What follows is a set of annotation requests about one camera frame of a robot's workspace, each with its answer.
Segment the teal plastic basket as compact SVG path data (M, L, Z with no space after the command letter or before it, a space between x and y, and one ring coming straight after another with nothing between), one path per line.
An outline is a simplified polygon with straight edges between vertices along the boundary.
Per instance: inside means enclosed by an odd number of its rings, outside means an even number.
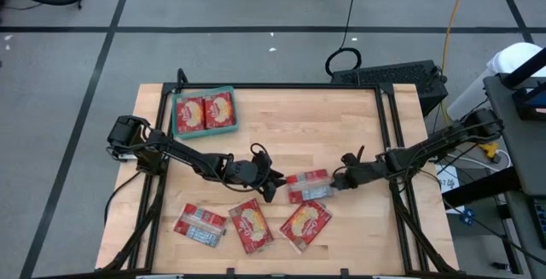
M205 129L202 130L202 131L195 131L195 132L183 133L183 134L177 132L177 130L176 130L176 109L175 109L176 99L178 99L180 97L182 97L182 98L184 98L184 97L202 97L204 99L204 112L205 112L205 96L216 95L218 93L223 93L223 92L229 92L232 95L232 99L233 99L234 107L235 107L235 124L234 125L224 127L224 128L207 129L206 128L206 123L205 123ZM224 133L228 133L228 132L234 132L234 131L237 131L238 128L239 128L238 116L237 116L237 107L236 107L236 101L235 101L235 90L231 86L222 86L222 87L219 87L219 88L205 89L205 90L200 90L200 91L195 91L195 92L186 92L186 91L184 91L184 92L175 94L173 96L172 100L171 100L171 103L172 103L171 132L172 132L172 135L177 137L177 138L187 140L187 139L197 138L197 137L208 137L208 136L219 135L219 134L224 134Z

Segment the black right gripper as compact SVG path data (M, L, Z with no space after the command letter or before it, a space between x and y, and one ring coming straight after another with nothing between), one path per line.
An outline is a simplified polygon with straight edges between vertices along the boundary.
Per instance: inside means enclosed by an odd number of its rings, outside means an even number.
M386 164L380 160L362 162L355 154L344 154L341 162L345 171L335 174L331 186L337 190L357 188L359 185L371 183L386 176Z

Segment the yellow power plug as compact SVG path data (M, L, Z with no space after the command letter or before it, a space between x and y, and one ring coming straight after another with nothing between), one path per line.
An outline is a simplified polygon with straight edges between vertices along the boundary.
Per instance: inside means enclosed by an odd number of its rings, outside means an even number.
M489 158L490 160L494 160L495 157L497 156L497 150L499 147L497 142L479 144L479 147L482 149L485 156Z

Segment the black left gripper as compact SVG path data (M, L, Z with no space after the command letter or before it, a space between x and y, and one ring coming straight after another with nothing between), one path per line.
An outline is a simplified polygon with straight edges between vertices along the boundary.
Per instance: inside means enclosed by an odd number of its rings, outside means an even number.
M271 203L276 194L275 184L286 184L284 175L270 169L271 158L266 153L257 153L251 160L238 160L229 163L225 169L225 182L234 185L262 185L261 195L266 203Z

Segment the red microwave popcorn bag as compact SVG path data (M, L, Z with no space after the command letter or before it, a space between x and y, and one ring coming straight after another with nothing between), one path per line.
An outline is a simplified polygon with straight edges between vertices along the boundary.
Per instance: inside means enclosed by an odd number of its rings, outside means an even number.
M327 198L334 195L332 178L325 169L301 172L286 177L288 199L292 204Z
M235 107L229 92L205 96L205 121L207 129L235 124Z
M176 130L190 133L205 129L204 99L202 97L180 97L176 99Z
M297 253L303 253L332 219L331 212L318 201L302 203L279 229Z
M229 209L229 216L246 254L257 253L273 243L273 234L255 198Z
M200 244L216 247L225 234L228 219L205 208L187 203L173 231Z

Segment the white round bin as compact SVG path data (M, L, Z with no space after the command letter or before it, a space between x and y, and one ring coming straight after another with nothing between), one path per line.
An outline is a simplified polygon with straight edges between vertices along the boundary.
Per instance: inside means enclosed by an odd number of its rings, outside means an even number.
M483 80L498 73L511 73L531 59L542 48L529 43L517 43L497 52L485 70L448 106L447 115L459 119L486 98Z

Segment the black metal table frame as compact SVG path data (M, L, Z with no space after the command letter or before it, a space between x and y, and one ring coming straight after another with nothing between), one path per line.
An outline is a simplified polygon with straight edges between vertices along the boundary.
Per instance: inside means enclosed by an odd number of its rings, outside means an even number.
M397 113L377 106L372 90L331 84L238 84L235 101L240 127L233 133L196 138L189 145L203 153L233 153L250 157L250 145L263 144L273 166L286 175L340 165L343 154L361 152L372 160L384 148L383 129L401 125L406 145L427 137L416 88L397 84L393 88ZM136 174L131 163L119 168L121 192L112 202L96 274L104 276L107 264L121 250L135 228L142 191L163 184L160 219L142 237L135 266L122 272L136 276L140 270L154 274L222 276L401 276L404 262L398 224L388 183L379 180L345 190L326 199L332 219L311 246L298 253L279 229L294 212L285 189L278 189L272 202L261 202L274 240L265 249L246 253L235 228L229 226L217 247L208 247L179 235L175 220L187 203L227 216L229 210L249 199L220 183L211 183L193 170L172 160L165 177L150 179Z

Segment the black blue-lit device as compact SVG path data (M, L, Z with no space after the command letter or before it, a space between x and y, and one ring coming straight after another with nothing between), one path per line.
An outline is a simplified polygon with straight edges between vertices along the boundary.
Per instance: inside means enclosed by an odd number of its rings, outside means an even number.
M519 88L512 98L520 119L546 121L546 84L533 89Z

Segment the white paper sheet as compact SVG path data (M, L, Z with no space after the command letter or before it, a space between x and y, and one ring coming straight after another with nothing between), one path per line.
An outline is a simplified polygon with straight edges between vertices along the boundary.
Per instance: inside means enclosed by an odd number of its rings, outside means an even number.
M444 167L440 164L435 164L434 167L437 177L441 183L442 193L457 189L461 185L455 167Z

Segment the black desk crossbar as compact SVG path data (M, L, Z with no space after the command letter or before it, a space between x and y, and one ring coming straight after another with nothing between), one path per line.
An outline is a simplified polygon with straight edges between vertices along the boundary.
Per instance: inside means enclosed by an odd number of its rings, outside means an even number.
M443 193L444 209L455 209L474 201L520 189L517 172L513 167L509 167Z

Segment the black slanted pole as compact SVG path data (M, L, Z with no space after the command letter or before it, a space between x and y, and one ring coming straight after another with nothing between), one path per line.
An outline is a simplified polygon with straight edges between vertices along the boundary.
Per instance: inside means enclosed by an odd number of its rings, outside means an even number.
M546 67L546 48L538 51L528 61L516 68L502 79L505 87L512 88L530 78L536 72Z

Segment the grey desk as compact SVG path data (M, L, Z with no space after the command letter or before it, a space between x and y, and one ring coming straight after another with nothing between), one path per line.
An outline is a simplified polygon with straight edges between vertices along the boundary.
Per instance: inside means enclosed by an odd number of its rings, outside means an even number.
M485 78L484 85L493 110L504 123L503 140L523 191L546 196L546 121L522 120L513 101L514 91L499 77Z

